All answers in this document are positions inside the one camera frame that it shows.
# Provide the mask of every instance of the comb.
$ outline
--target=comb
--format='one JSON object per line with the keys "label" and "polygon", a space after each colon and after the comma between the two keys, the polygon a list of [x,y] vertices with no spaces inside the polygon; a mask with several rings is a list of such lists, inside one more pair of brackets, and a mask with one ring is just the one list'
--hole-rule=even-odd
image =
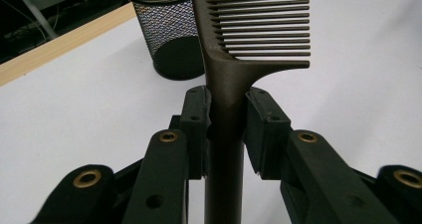
{"label": "comb", "polygon": [[240,223],[245,93],[268,74],[307,68],[309,0],[193,0],[212,101],[205,223]]}

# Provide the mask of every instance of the mounting hole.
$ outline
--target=mounting hole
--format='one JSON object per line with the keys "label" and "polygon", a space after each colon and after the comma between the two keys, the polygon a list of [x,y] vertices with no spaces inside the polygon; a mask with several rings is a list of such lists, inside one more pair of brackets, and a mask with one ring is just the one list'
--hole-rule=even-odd
{"label": "mounting hole", "polygon": [[422,188],[422,177],[414,172],[398,169],[395,170],[393,174],[398,181],[407,186],[413,188]]}
{"label": "mounting hole", "polygon": [[177,140],[177,138],[178,138],[177,133],[173,131],[164,132],[159,136],[160,141],[163,141],[163,142],[172,142],[172,141]]}
{"label": "mounting hole", "polygon": [[298,135],[299,139],[305,142],[316,142],[317,141],[317,137],[309,132],[301,132]]}
{"label": "mounting hole", "polygon": [[164,197],[161,195],[152,195],[146,199],[146,206],[150,209],[156,209],[162,206]]}
{"label": "mounting hole", "polygon": [[78,188],[87,188],[96,185],[100,179],[102,179],[102,174],[97,170],[88,170],[81,172],[74,179],[74,186]]}

